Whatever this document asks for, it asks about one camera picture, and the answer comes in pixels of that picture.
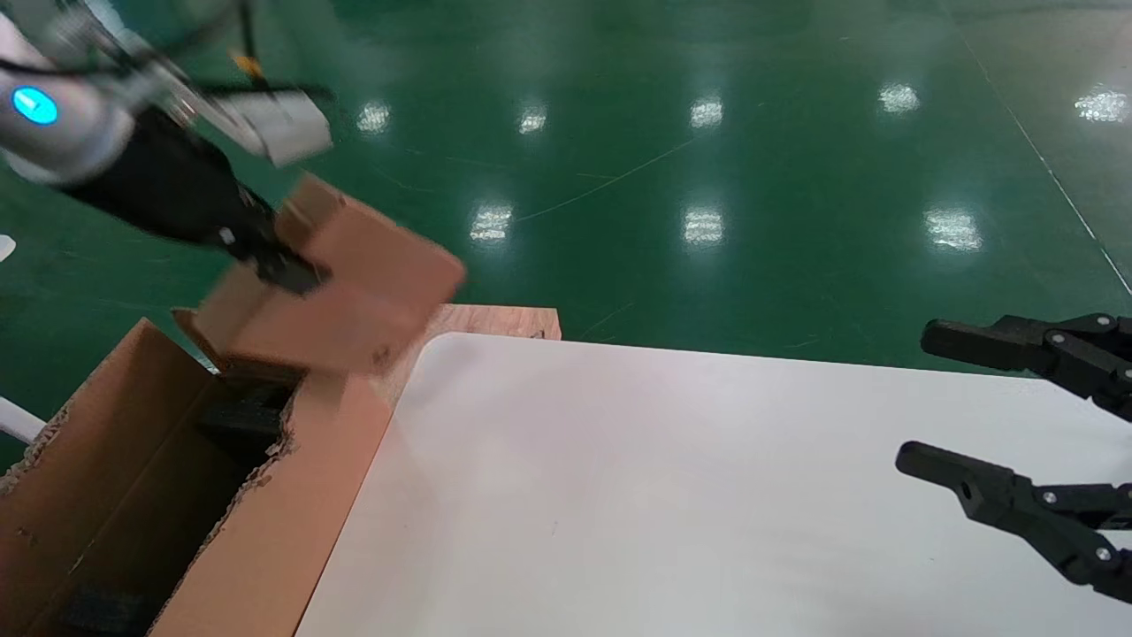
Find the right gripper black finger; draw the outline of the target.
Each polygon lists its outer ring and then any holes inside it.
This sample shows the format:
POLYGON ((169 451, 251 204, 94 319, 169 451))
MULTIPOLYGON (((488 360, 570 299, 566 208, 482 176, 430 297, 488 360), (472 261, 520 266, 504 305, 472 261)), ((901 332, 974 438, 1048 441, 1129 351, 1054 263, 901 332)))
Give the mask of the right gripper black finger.
POLYGON ((1039 487, 1007 467, 919 441, 901 445, 895 468, 950 489, 969 520, 1023 540, 1067 583, 1131 602, 1131 552, 1104 536, 1129 531, 1127 483, 1039 487))
POLYGON ((990 326, 933 319, 921 350, 1006 372, 1032 372, 1124 422, 1131 419, 1131 319, 1084 315, 1048 322, 1003 316, 990 326))

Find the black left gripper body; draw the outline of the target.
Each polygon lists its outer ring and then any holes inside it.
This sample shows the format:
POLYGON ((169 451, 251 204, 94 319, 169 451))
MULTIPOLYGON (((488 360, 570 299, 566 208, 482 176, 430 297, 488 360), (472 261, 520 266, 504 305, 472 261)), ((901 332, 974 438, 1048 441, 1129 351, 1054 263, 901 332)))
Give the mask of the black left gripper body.
POLYGON ((278 248, 271 205, 235 177, 226 154, 200 134, 151 106, 134 121, 125 149, 96 177, 62 193, 145 233, 232 257, 278 248))

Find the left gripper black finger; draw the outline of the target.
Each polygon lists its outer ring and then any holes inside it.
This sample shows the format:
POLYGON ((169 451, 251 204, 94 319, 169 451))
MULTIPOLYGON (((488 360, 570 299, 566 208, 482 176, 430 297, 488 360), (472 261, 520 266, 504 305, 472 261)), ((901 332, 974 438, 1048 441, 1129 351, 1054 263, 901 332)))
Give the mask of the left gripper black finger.
POLYGON ((257 277, 294 295, 308 295, 329 281, 329 270, 301 257, 274 230, 239 231, 239 259, 250 265, 257 277))

